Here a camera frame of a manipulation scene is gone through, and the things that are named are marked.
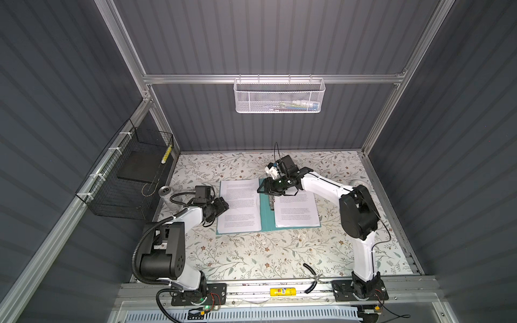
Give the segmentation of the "teal green file folder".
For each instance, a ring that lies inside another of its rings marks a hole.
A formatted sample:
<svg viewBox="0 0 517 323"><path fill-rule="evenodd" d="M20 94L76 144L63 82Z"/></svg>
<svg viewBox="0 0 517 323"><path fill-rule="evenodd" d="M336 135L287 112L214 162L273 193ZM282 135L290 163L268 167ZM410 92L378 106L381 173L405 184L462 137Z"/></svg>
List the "teal green file folder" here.
<svg viewBox="0 0 517 323"><path fill-rule="evenodd" d="M317 226L287 226L287 227L277 227L275 222L275 212L270 208L270 196L265 194L260 194L260 212L261 212L261 232L269 232L269 231L280 231L280 230L295 230L295 229L310 229L315 227L321 227L321 225Z"/></svg>

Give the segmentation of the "printed paper sheet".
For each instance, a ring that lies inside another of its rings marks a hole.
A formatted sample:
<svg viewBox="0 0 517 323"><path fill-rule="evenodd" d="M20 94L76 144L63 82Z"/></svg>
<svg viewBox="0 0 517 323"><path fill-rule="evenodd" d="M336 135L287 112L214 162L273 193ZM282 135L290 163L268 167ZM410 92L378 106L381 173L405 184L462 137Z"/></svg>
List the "printed paper sheet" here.
<svg viewBox="0 0 517 323"><path fill-rule="evenodd" d="M298 191L295 195L276 196L273 206L276 228L320 227L312 192Z"/></svg>
<svg viewBox="0 0 517 323"><path fill-rule="evenodd" d="M217 234L240 234L262 230L259 179L226 180L220 184L220 196L229 209L218 217Z"/></svg>

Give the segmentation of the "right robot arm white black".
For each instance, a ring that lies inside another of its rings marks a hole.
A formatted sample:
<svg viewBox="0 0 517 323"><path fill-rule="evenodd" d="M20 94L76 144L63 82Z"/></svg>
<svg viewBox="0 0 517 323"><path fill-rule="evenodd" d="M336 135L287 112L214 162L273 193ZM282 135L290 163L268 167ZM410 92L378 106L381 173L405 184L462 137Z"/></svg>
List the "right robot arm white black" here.
<svg viewBox="0 0 517 323"><path fill-rule="evenodd" d="M339 208L341 227L352 239L354 270L351 287L358 300L374 296L382 283L374 248L380 215L370 191L362 184L356 187L330 180L313 169L299 168L290 156L284 156L265 167L266 178L257 192L269 196L286 196L290 188L314 193Z"/></svg>

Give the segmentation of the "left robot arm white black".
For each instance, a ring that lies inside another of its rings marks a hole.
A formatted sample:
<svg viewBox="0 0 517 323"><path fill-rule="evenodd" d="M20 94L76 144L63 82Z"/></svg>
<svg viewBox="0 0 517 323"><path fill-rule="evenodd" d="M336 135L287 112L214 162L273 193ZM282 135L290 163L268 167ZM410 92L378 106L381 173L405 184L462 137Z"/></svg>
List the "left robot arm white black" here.
<svg viewBox="0 0 517 323"><path fill-rule="evenodd" d="M186 193L174 193L169 186L158 191L159 197L180 211L158 222L149 222L131 257L133 276L141 283L159 285L156 304L171 322L178 322L166 308L164 296L171 298L171 306L187 306L187 319L203 320L226 303L227 285L209 283L205 273L187 262L187 233L194 227L209 227L229 210L229 204L216 196L212 186L196 186Z"/></svg>

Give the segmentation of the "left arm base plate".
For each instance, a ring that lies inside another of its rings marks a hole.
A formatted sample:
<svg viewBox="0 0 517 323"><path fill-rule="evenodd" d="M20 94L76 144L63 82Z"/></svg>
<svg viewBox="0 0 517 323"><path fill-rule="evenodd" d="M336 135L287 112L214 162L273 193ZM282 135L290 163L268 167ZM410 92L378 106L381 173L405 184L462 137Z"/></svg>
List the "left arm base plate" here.
<svg viewBox="0 0 517 323"><path fill-rule="evenodd" d="M220 306L226 303L226 283L209 283L194 291L172 292L172 306Z"/></svg>

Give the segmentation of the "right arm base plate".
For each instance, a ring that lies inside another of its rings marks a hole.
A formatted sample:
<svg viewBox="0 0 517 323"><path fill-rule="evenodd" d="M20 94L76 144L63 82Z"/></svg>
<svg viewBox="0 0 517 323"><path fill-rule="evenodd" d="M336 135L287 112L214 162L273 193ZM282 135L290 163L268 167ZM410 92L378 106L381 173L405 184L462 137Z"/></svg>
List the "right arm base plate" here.
<svg viewBox="0 0 517 323"><path fill-rule="evenodd" d="M331 281L335 301L387 301L390 299L382 279L373 279L367 283L353 279Z"/></svg>

